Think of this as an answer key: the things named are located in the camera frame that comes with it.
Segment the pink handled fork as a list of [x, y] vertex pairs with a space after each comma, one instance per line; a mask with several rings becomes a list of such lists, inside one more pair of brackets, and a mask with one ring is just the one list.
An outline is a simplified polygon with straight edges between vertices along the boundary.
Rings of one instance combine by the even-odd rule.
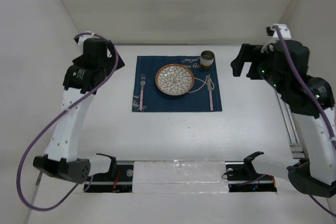
[[143, 94], [144, 94], [144, 86], [145, 86], [145, 74], [141, 74], [141, 91], [140, 91], [140, 104], [139, 104], [139, 110], [143, 110]]

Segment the white cup with cork base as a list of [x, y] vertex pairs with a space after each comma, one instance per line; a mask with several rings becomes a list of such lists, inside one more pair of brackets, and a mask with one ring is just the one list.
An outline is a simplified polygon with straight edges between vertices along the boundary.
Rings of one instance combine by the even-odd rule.
[[203, 51], [200, 56], [200, 67], [205, 70], [210, 69], [214, 63], [214, 60], [215, 54], [212, 51]]

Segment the pink handled knife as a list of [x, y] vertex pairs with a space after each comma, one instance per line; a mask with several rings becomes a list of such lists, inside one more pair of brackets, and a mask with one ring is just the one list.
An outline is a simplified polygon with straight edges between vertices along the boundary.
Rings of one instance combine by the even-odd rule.
[[210, 74], [207, 76], [207, 88], [209, 93], [209, 107], [213, 111], [213, 97], [212, 97], [212, 80]]

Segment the floral patterned ceramic bowl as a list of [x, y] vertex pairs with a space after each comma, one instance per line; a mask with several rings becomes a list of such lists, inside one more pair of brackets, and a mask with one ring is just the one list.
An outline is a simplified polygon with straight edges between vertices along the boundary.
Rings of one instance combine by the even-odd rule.
[[191, 70], [181, 64], [165, 65], [155, 76], [157, 88], [164, 94], [179, 96], [188, 93], [194, 85], [194, 75]]

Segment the dark blue cloth placemat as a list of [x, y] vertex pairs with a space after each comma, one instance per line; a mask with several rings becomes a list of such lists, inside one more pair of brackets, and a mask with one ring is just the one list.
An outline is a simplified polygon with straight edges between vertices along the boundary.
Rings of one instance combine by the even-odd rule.
[[[208, 70], [200, 67], [199, 56], [138, 56], [136, 62], [132, 112], [210, 112], [206, 80], [209, 74], [212, 80], [213, 112], [222, 110], [215, 62]], [[173, 63], [187, 66], [194, 75], [194, 85], [187, 94], [167, 95], [155, 84], [158, 70]], [[142, 111], [139, 110], [141, 74], [145, 74]]]

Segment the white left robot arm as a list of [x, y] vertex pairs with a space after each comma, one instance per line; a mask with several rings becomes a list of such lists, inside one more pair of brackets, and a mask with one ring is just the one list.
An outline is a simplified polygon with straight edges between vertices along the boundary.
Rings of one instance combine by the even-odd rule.
[[42, 156], [34, 158], [33, 166], [49, 177], [76, 184], [84, 183], [93, 174], [112, 180], [117, 175], [114, 158], [103, 154], [79, 158], [78, 145], [85, 116], [98, 89], [125, 63], [114, 44], [94, 32], [80, 33], [74, 40], [82, 45], [82, 55], [66, 71], [61, 116], [47, 148]]

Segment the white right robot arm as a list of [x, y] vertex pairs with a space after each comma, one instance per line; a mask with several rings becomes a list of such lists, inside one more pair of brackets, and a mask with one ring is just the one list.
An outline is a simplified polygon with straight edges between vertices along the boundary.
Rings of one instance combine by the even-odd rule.
[[264, 80], [280, 95], [297, 122], [308, 157], [286, 167], [285, 177], [306, 195], [335, 196], [335, 100], [329, 83], [308, 75], [310, 50], [292, 40], [287, 25], [267, 27], [270, 42], [242, 44], [230, 66], [239, 77], [246, 62], [247, 78]]

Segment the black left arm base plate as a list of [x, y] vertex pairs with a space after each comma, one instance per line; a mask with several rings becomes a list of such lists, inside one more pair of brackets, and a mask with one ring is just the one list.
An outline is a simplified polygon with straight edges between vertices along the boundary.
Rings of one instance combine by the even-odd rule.
[[95, 174], [87, 179], [83, 190], [86, 193], [131, 193], [133, 185], [134, 161], [117, 161], [116, 171]]

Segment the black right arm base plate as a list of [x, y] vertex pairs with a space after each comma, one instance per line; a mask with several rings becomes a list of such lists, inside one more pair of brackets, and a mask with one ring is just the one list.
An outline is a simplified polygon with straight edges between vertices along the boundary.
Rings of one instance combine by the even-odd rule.
[[226, 161], [226, 170], [222, 179], [228, 182], [230, 193], [257, 193], [277, 192], [276, 182], [273, 176], [259, 174], [253, 166], [253, 160], [264, 152], [254, 152], [246, 156], [243, 161]]

